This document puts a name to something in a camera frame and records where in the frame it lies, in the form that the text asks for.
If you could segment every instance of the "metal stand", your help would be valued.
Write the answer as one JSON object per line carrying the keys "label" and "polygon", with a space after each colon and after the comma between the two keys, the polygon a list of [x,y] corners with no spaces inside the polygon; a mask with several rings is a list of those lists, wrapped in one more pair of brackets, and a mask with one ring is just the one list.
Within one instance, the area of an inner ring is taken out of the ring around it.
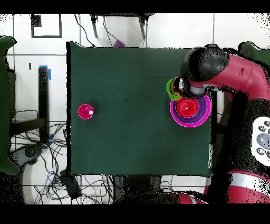
{"label": "metal stand", "polygon": [[95,26],[95,22],[96,22],[96,18],[95,18],[95,14],[90,14],[91,16],[91,21],[92,21],[92,25],[93,25],[93,30],[94,30],[94,34],[95,34],[95,38],[98,37],[98,33],[97,33],[97,27]]}
{"label": "metal stand", "polygon": [[[13,78],[9,80],[11,110],[15,112],[15,74],[9,74]],[[14,136],[34,129],[40,129],[41,143],[49,141],[49,89],[48,68],[38,68],[38,119],[14,122],[10,126],[9,135]]]}
{"label": "metal stand", "polygon": [[229,97],[227,96],[227,94],[223,93],[224,94],[224,108],[228,105],[229,103]]}
{"label": "metal stand", "polygon": [[[98,33],[97,33],[97,27],[95,26],[95,22],[96,22],[97,18],[95,17],[95,14],[90,14],[90,16],[91,16],[92,26],[93,26],[93,30],[94,30],[94,35],[95,35],[95,38],[97,38]],[[146,34],[144,32],[143,27],[145,25],[145,20],[148,20],[149,17],[146,16],[146,17],[143,18],[143,17],[139,16],[138,18],[139,18],[142,38],[145,39],[145,38],[147,38],[147,36],[146,36]]]}
{"label": "metal stand", "polygon": [[145,34],[144,28],[143,28],[144,25],[145,25],[145,19],[139,17],[139,23],[140,23],[142,38],[145,39],[146,38],[146,34]]}

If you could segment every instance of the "black metal frame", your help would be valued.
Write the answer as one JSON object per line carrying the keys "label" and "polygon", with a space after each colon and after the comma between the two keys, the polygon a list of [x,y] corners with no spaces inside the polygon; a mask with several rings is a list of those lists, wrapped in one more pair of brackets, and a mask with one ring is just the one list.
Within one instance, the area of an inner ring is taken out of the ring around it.
{"label": "black metal frame", "polygon": [[229,103],[229,97],[227,96],[227,94],[224,93],[224,108],[228,105]]}
{"label": "black metal frame", "polygon": [[35,27],[41,27],[41,15],[34,15],[31,14],[31,37],[32,38],[62,38],[62,20],[61,20],[61,14],[59,14],[59,35],[42,35],[42,36],[36,36],[34,34],[34,28]]}
{"label": "black metal frame", "polygon": [[141,13],[141,14],[136,14],[136,13],[107,13],[107,14],[90,14],[91,16],[91,21],[92,21],[92,26],[94,30],[94,35],[95,38],[98,37],[97,33],[97,28],[95,26],[95,22],[98,19],[98,16],[119,16],[119,17],[138,17],[139,18],[139,24],[141,28],[141,34],[142,38],[145,39],[147,38],[143,26],[145,25],[145,20],[148,21],[148,18],[153,15],[154,13]]}
{"label": "black metal frame", "polygon": [[[11,111],[15,112],[15,79],[16,74],[11,71],[9,76],[9,92],[11,99]],[[48,68],[38,68],[38,119],[13,122],[10,126],[9,136],[18,135],[23,132],[38,129],[40,131],[40,142],[49,141],[49,87]]]}

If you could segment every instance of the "dark green cloth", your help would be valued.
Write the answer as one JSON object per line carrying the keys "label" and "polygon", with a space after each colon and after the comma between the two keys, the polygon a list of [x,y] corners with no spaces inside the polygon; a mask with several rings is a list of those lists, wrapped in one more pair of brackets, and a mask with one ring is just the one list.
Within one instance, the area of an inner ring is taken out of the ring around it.
{"label": "dark green cloth", "polygon": [[70,45],[72,174],[210,174],[209,119],[184,128],[169,110],[166,84],[188,49]]}
{"label": "dark green cloth", "polygon": [[260,49],[253,42],[244,42],[239,45],[239,53],[247,59],[262,62],[270,66],[270,50]]}
{"label": "dark green cloth", "polygon": [[8,174],[17,174],[19,172],[18,167],[7,156],[10,148],[9,125],[11,122],[11,106],[6,53],[8,48],[11,48],[14,44],[15,40],[13,38],[9,36],[0,37],[0,172]]}

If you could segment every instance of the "green table mat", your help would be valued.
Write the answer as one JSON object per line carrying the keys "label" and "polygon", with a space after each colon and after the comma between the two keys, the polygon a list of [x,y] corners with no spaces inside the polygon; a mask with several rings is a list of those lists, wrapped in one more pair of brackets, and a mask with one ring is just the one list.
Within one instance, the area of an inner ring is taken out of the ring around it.
{"label": "green table mat", "polygon": [[166,84],[189,49],[70,48],[72,174],[210,175],[209,119],[184,128],[169,110]]}

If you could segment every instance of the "pink bowl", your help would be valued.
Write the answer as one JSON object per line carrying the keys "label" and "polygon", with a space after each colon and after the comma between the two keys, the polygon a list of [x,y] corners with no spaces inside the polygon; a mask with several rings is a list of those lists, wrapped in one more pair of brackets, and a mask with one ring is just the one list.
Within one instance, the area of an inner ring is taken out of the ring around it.
{"label": "pink bowl", "polygon": [[94,114],[94,108],[90,106],[89,104],[82,104],[78,108],[78,115],[80,118],[87,120],[91,118]]}

